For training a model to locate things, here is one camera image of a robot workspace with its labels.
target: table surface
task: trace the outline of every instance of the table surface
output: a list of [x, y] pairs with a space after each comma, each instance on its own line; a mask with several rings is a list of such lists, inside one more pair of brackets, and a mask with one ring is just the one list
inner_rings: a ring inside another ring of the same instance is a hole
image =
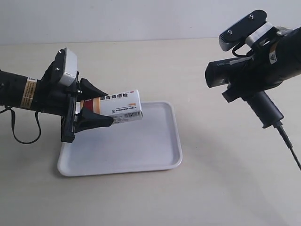
[[[78, 55], [80, 77], [103, 91], [138, 89], [174, 108], [183, 150], [172, 170], [64, 178], [56, 165], [60, 118], [40, 115], [42, 136], [21, 145], [0, 116], [0, 225], [298, 226], [301, 173], [280, 135], [225, 86], [209, 89], [207, 63], [231, 57], [217, 39], [0, 46], [3, 71], [40, 79], [56, 52]], [[268, 91], [301, 158], [301, 76]], [[38, 133], [34, 113], [16, 112], [16, 134]]]

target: sticker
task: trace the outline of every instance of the sticker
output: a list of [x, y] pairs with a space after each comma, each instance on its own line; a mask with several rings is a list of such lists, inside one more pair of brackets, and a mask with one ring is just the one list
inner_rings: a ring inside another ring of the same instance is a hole
[[271, 65], [277, 62], [277, 57], [276, 57], [277, 44], [278, 44], [278, 42], [276, 42], [274, 45], [272, 45], [271, 49], [269, 50], [269, 62]]
[[28, 108], [32, 106], [32, 100], [34, 96], [34, 92], [36, 90], [37, 80], [28, 77], [25, 85], [22, 101], [20, 107]]

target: black cable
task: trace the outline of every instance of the black cable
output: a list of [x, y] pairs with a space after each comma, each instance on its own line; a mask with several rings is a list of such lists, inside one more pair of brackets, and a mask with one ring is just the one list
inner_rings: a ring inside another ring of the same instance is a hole
[[16, 124], [16, 113], [15, 111], [12, 109], [12, 107], [8, 107], [8, 106], [5, 106], [5, 109], [0, 111], [0, 114], [1, 113], [4, 113], [6, 111], [10, 111], [11, 112], [11, 130], [13, 132], [13, 135], [14, 135], [14, 138], [17, 142], [21, 143], [21, 144], [24, 144], [24, 145], [30, 145], [30, 144], [33, 144], [34, 142], [36, 142], [40, 137], [41, 137], [41, 126], [40, 126], [40, 122], [39, 122], [39, 112], [36, 112], [35, 113], [35, 119], [36, 119], [36, 122], [37, 122], [37, 125], [38, 125], [38, 128], [39, 128], [39, 135], [36, 139], [34, 139], [33, 141], [30, 141], [30, 142], [23, 142], [21, 140], [19, 140], [16, 135], [15, 135], [15, 124]]
[[291, 153], [292, 153], [292, 155], [293, 155], [293, 158], [295, 159], [295, 161], [296, 161], [296, 163], [297, 163], [299, 169], [301, 170], [301, 164], [300, 164], [300, 162], [299, 162], [299, 160], [298, 160], [298, 158], [297, 158], [295, 152], [293, 151], [293, 145], [292, 145], [290, 139], [288, 138], [288, 135], [287, 135], [286, 132], [284, 131], [282, 125], [281, 125], [281, 124], [278, 124], [278, 125], [275, 125], [274, 127], [275, 127], [275, 128], [278, 130], [278, 132], [280, 133], [280, 135], [281, 135], [282, 139], [284, 140], [286, 146], [290, 149], [290, 151], [291, 151]]

